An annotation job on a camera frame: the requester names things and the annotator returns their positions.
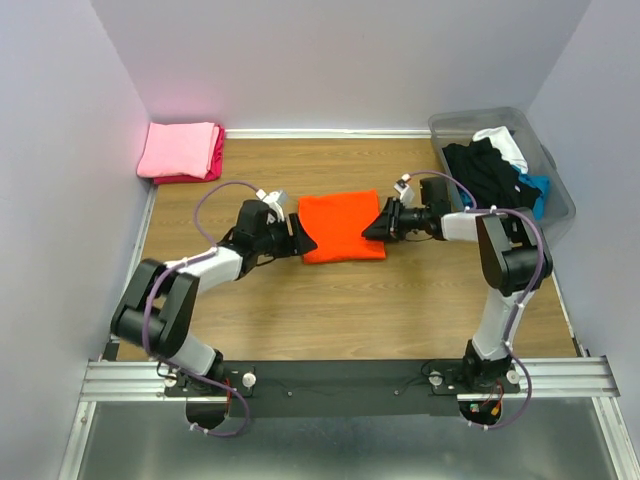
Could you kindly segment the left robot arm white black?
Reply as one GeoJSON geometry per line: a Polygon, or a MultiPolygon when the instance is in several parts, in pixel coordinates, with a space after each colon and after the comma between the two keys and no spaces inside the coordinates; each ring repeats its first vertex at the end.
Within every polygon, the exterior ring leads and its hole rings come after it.
{"type": "Polygon", "coordinates": [[[262,257],[271,262],[316,248],[297,214],[283,216],[264,201],[246,200],[215,246],[181,260],[141,261],[113,314],[111,333],[165,364],[158,374],[169,387],[188,389],[188,383],[201,395],[227,390],[250,396],[255,369],[231,371],[222,352],[190,332],[197,297],[245,277],[262,257]]]}

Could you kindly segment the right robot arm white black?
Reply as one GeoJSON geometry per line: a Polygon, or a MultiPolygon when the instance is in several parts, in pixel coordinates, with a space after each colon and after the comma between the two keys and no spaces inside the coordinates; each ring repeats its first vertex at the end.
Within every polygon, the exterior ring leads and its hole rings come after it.
{"type": "Polygon", "coordinates": [[[429,362],[427,377],[437,394],[485,393],[515,373],[513,339],[525,307],[552,273],[549,247],[527,208],[454,212],[443,201],[418,208],[393,197],[362,236],[391,243],[421,231],[438,241],[476,243],[489,287],[480,324],[463,357],[429,362]]]}

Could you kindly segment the orange t shirt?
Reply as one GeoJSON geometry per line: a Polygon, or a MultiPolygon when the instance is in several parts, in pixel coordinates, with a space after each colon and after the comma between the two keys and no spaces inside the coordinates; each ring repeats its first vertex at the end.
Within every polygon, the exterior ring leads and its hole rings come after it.
{"type": "Polygon", "coordinates": [[[303,262],[318,265],[384,260],[384,243],[362,236],[379,212],[376,190],[300,197],[298,214],[301,224],[317,244],[315,250],[303,255],[303,262]]]}

